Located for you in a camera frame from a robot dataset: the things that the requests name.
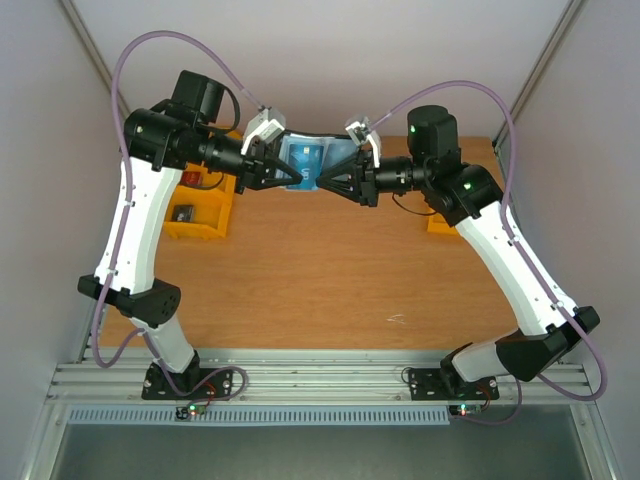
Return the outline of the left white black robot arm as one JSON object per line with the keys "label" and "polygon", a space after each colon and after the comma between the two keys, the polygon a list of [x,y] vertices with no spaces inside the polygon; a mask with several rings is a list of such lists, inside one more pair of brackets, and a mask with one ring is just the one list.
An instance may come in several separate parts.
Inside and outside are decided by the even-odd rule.
{"label": "left white black robot arm", "polygon": [[107,246],[95,272],[78,281],[80,293],[117,309],[144,338],[154,357],[150,387],[179,398],[195,395],[206,379],[177,318],[181,291],[155,277],[154,262],[183,172],[194,164],[231,175],[238,192],[302,179],[269,146],[286,125],[275,108],[260,107],[240,140],[213,127],[229,91],[204,75],[182,71],[170,98],[126,118],[120,128],[120,193]]}

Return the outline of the dark VIP card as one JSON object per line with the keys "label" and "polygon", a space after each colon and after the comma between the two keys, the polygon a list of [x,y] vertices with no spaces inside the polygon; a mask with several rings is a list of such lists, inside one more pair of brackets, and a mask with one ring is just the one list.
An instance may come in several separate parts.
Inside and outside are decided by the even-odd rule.
{"label": "dark VIP card", "polygon": [[194,218],[194,205],[176,205],[171,214],[171,221],[178,223],[191,223]]}

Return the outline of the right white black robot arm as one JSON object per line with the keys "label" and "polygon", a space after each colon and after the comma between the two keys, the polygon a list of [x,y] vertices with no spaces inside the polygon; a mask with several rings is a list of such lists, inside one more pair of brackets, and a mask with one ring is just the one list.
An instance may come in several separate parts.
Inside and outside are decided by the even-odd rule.
{"label": "right white black robot arm", "polygon": [[378,148],[359,149],[324,169],[316,184],[368,207],[382,193],[421,192],[484,262],[517,321],[506,336],[448,354],[440,363],[442,387],[455,398],[488,377],[528,382],[586,341],[599,315],[591,306],[578,306],[542,266],[489,171],[463,161],[456,118],[428,105],[411,110],[407,122],[407,156],[382,159]]}

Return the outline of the black card holder wallet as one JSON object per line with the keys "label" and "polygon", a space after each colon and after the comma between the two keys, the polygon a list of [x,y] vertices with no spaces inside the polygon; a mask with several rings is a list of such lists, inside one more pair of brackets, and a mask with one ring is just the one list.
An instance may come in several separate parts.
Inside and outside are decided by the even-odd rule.
{"label": "black card holder wallet", "polygon": [[279,159],[302,175],[297,185],[284,189],[295,192],[310,192],[318,189],[317,178],[352,154],[358,147],[349,136],[308,136],[286,132],[280,140]]}

